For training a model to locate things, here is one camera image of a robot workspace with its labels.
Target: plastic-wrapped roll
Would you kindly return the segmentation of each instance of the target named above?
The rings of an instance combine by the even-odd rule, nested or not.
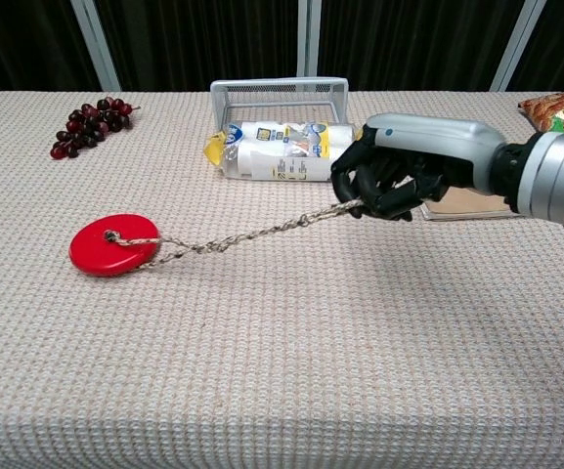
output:
[[[284,156],[285,144],[282,141],[260,142],[243,139],[238,143],[238,148],[239,173],[251,175],[254,159],[258,162],[272,161]]]
[[[329,148],[329,162],[333,163],[336,159],[342,156],[342,153],[344,153],[346,150],[347,148],[344,149],[338,147]]]
[[[285,131],[285,124],[273,121],[242,122],[240,125],[242,137],[247,140],[269,141],[275,140],[279,132]]]
[[[346,149],[354,141],[353,126],[351,125],[330,125],[328,127],[329,144],[332,147]]]

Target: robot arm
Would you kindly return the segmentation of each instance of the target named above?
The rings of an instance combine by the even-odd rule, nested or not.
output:
[[[362,214],[410,220],[449,187],[501,195],[512,211],[564,225],[564,134],[538,133],[509,144],[482,122],[387,113],[331,166],[341,201],[360,198]]]

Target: dark red grapes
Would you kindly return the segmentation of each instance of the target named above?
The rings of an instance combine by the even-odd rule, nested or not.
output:
[[[106,139],[108,132],[120,132],[131,128],[129,115],[137,107],[125,103],[120,98],[110,96],[97,101],[93,107],[84,103],[80,109],[68,115],[66,130],[56,134],[50,151],[54,159],[76,158],[84,148],[93,149],[98,142]]]

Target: twisted rope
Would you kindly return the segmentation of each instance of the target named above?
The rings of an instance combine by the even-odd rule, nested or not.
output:
[[[298,218],[287,220],[279,225],[273,225],[270,228],[265,228],[263,230],[255,230],[252,232],[246,232],[242,234],[234,234],[232,236],[225,237],[223,239],[214,239],[201,244],[192,244],[184,242],[176,237],[146,237],[137,239],[123,239],[120,237],[120,233],[112,230],[106,231],[106,240],[110,242],[115,242],[120,246],[135,246],[138,244],[174,244],[176,246],[173,252],[165,254],[159,259],[147,262],[139,267],[139,269],[151,269],[160,264],[165,264],[173,259],[180,259],[185,254],[193,252],[196,254],[208,254],[211,252],[224,252],[230,246],[235,246],[240,242],[246,241],[248,239],[256,239],[265,235],[272,235],[274,233],[287,232],[288,230],[293,230],[298,227],[309,227],[322,220],[327,220],[329,218],[339,217],[340,215],[345,215],[349,213],[349,210],[354,207],[359,207],[363,205],[361,200],[350,200],[344,203],[338,203],[331,205],[330,207],[317,210],[315,212],[304,213]]]

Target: black curtain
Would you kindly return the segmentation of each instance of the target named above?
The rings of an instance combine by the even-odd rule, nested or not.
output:
[[[0,91],[95,91],[69,0],[0,0]]]
[[[319,74],[352,90],[488,91],[524,0],[325,0]]]
[[[547,0],[508,90],[564,91],[564,0]]]
[[[297,0],[96,0],[124,90],[294,76]]]

